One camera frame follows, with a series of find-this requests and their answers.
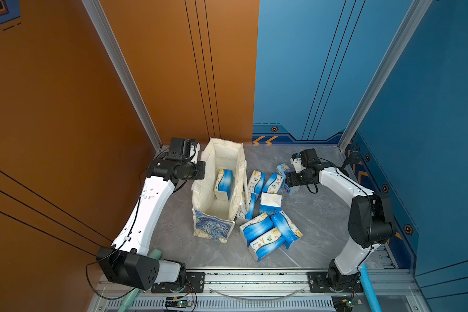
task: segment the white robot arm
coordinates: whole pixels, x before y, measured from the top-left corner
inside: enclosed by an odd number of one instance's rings
[[[291,163],[296,172],[286,174],[289,187],[314,184],[317,193],[317,184],[320,183],[350,207],[350,237],[340,255],[331,261],[328,270],[330,287],[336,291],[354,283],[367,257],[395,234],[390,198],[386,193],[376,194],[350,179],[344,170],[350,159],[357,163],[360,154],[352,152],[343,166],[337,168],[330,162],[321,162],[315,149],[307,149],[293,155]]]
[[[178,180],[205,177],[205,163],[198,162],[199,150],[200,144],[195,140],[173,138],[168,153],[151,162],[128,221],[112,248],[101,247],[97,254],[97,261],[109,281],[143,290],[154,283],[168,283],[175,289],[184,286],[183,263],[155,260],[147,254],[163,206],[174,193]]]
[[[151,162],[139,199],[123,230],[111,248],[101,247],[97,254],[97,262],[110,282],[142,290],[155,283],[165,283],[175,290],[184,287],[185,264],[151,259],[147,254],[163,206],[174,193],[178,180],[205,177],[205,163],[197,160],[199,149],[195,140],[173,138],[165,157]],[[314,184],[317,192],[320,183],[350,206],[350,238],[328,270],[330,287],[341,291],[355,282],[367,257],[395,233],[389,198],[355,183],[343,166],[321,163],[314,149],[294,154],[292,163],[298,163],[299,170],[286,174],[289,187]]]

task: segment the wall panel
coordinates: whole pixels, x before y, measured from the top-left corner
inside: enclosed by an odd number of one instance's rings
[[[251,141],[258,1],[101,4],[164,144]]]
[[[0,190],[109,246],[152,145],[81,1],[19,8],[0,24],[0,170],[102,235],[2,173]],[[85,310],[97,244],[2,193],[0,211],[88,252],[0,214],[0,311]]]

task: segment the blue tissue pack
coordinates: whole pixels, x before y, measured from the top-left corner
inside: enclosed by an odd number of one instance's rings
[[[270,178],[268,178],[267,183],[263,186],[262,193],[277,194],[281,190],[282,184],[284,183],[284,177],[272,173]]]
[[[274,228],[274,224],[268,214],[261,214],[241,225],[239,230],[241,231],[241,239],[246,246],[249,246],[256,238],[272,228]]]
[[[250,220],[253,218],[253,211],[255,210],[255,203],[260,193],[262,192],[263,183],[265,181],[265,173],[254,170],[248,182],[248,192],[251,194],[250,209],[244,216],[245,219]]]
[[[231,199],[232,171],[220,169],[215,183],[215,197],[218,200],[228,202]]]
[[[272,217],[275,213],[281,211],[282,195],[262,193],[260,196],[260,213],[267,213]]]
[[[269,253],[279,248],[284,241],[285,238],[281,232],[277,228],[273,228],[251,242],[248,250],[253,259],[258,262]]]
[[[296,225],[289,219],[284,211],[279,211],[272,216],[272,222],[274,226],[279,229],[281,234],[284,236],[284,246],[289,249],[293,243],[303,236]]]

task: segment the black motor joint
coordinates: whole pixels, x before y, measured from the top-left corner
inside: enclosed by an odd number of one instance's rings
[[[301,164],[305,167],[300,172],[288,172],[286,173],[286,184],[288,187],[297,185],[309,185],[319,183],[319,171],[333,167],[330,162],[321,162],[315,149],[306,149],[300,152],[300,154],[293,154],[293,159],[301,158]]]
[[[154,159],[149,165],[147,177],[162,177],[165,181],[172,181],[177,185],[179,180],[202,180],[205,178],[204,161],[191,162],[199,150],[195,139],[172,138],[170,148],[163,158]],[[190,156],[191,146],[194,153]]]

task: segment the yellow chevron stripe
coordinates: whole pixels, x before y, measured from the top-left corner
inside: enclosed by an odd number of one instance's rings
[[[258,141],[262,140],[265,136],[262,135],[260,138],[256,139],[255,141],[253,141],[253,143],[255,143],[256,145],[259,145],[260,143]]]
[[[268,139],[267,141],[265,141],[268,145],[272,145],[272,143],[270,141],[274,140],[277,136],[273,136],[271,137],[270,139]]]
[[[360,178],[361,178],[361,176],[369,177],[369,175],[368,175],[367,172],[364,172],[364,171],[360,171],[360,170],[359,170],[359,184],[360,184]]]

